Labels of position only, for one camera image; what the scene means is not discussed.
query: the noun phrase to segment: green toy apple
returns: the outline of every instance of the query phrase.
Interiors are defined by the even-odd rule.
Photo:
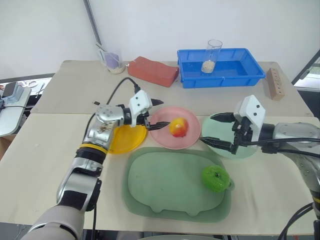
[[[230,185],[229,174],[219,165],[207,166],[202,171],[203,184],[215,193],[221,193]]]

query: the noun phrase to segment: apple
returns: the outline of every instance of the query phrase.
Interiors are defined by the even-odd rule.
[[[202,171],[202,183],[211,191],[221,193],[229,187],[230,177],[219,165],[207,166]]]
[[[184,137],[188,131],[188,122],[183,117],[173,119],[169,124],[169,130],[174,137]]]

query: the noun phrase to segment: red and yellow apple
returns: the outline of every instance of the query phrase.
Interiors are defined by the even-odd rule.
[[[175,118],[169,124],[169,130],[174,137],[184,137],[188,131],[188,122],[183,117]]]

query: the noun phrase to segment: light green plate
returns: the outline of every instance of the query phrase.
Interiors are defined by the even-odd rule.
[[[231,190],[212,192],[202,170],[222,163],[211,152],[145,147],[130,158],[122,198],[134,214],[192,222],[217,222],[229,214]]]
[[[235,132],[232,131],[233,124],[234,124],[233,122],[220,122],[220,121],[210,119],[210,117],[208,117],[202,123],[201,134],[203,137],[219,138],[220,140],[233,143],[235,138]],[[248,158],[257,151],[256,148],[253,148],[250,146],[248,147],[239,146],[236,154],[232,154],[229,151],[215,148],[212,146],[209,146],[209,148],[211,148],[220,156],[228,159]]]

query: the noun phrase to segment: yellow plate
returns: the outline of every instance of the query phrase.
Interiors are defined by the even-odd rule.
[[[114,137],[109,148],[111,154],[124,154],[138,147],[147,136],[145,126],[130,127],[124,125],[114,130]]]

